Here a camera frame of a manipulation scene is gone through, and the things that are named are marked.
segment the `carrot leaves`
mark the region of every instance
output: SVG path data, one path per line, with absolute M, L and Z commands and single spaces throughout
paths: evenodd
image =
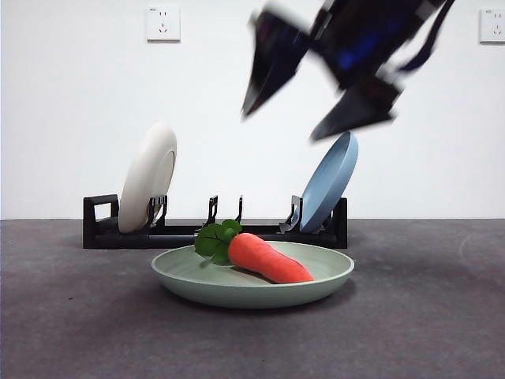
M 195 238 L 195 251 L 212 262 L 228 262 L 228 245 L 240 233 L 242 226 L 235 220 L 224 220 L 222 224 L 211 223 L 203 227 Z

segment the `dish rack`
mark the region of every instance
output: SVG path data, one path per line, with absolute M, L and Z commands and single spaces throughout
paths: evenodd
M 97 220 L 95 206 L 110 204 L 110 217 Z M 168 196 L 151 197 L 148 203 L 148 221 L 133 233 L 121 233 L 118 228 L 118 195 L 85 197 L 83 200 L 83 247 L 85 249 L 173 249 L 192 245 L 198 231 L 216 222 L 218 197 L 208 202 L 207 219 L 167 220 Z M 300 232 L 303 199 L 291 197 L 290 215 L 286 219 L 243 220 L 243 196 L 238 201 L 238 216 L 243 232 L 253 233 L 266 241 L 306 243 L 327 248 L 347 248 L 347 199 L 340 198 L 323 224 L 312 233 Z

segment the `electrical outlet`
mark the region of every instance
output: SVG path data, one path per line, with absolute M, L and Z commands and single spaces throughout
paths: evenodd
M 505 43 L 505 10 L 481 9 L 479 29 L 480 43 Z
M 148 42 L 180 41 L 180 7 L 164 6 L 147 9 L 145 11 L 145 36 Z

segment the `light blue plate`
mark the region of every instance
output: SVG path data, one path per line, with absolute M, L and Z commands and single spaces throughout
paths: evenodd
M 349 183 L 356 161 L 357 139 L 351 132 L 345 132 L 321 160 L 301 195 L 301 232 L 316 231 L 329 217 Z

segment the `plate rim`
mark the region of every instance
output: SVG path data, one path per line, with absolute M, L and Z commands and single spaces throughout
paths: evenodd
M 354 270 L 354 266 L 355 266 L 354 259 L 351 258 L 351 257 L 349 257 L 348 255 L 346 255 L 346 254 L 338 251 L 338 250 L 333 250 L 333 249 L 329 249 L 327 247 L 322 247 L 322 246 L 317 246 L 317 245 L 309 245 L 308 243 L 298 243 L 298 242 L 288 242 L 288 241 L 265 241 L 265 242 L 267 242 L 267 243 L 271 243 L 271 242 L 283 242 L 283 243 L 286 243 L 286 244 L 293 244 L 293 245 L 300 245 L 300 246 L 310 246 L 312 248 L 316 247 L 318 249 L 328 250 L 328 251 L 331 251 L 332 253 L 337 253 L 338 255 L 344 257 L 346 260 L 348 260 L 348 262 L 350 262 L 350 266 L 349 266 L 349 268 L 346 271 L 341 272 L 341 273 L 339 273 L 337 275 L 329 276 L 328 278 L 319 279 L 319 280 L 311 280 L 309 282 L 273 283 L 273 284 L 266 283 L 266 284 L 247 285 L 247 286 L 245 286 L 245 285 L 237 285 L 237 284 L 210 283 L 210 282 L 206 282 L 206 281 L 203 281 L 203 280 L 188 280 L 187 278 L 184 278 L 183 276 L 169 276 L 165 272 L 162 272 L 161 270 L 159 270 L 158 268 L 156 268 L 155 263 L 162 256 L 165 256 L 167 254 L 173 253 L 176 250 L 187 249 L 189 247 L 194 246 L 194 245 L 187 245 L 187 246 L 181 246 L 181 247 L 178 247 L 178 248 L 175 248 L 175 249 L 172 249 L 172 250 L 167 250 L 167 251 L 164 251 L 161 254 L 156 255 L 154 258 L 151 259 L 151 268 L 156 272 L 156 274 L 161 275 L 163 277 L 166 277 L 168 279 L 184 281 L 186 283 L 205 284 L 207 286 L 225 287 L 225 288 L 283 288 L 283 287 L 315 286 L 317 284 L 330 282 L 330 281 L 337 280 L 337 279 L 343 278 L 345 276 L 348 276 Z

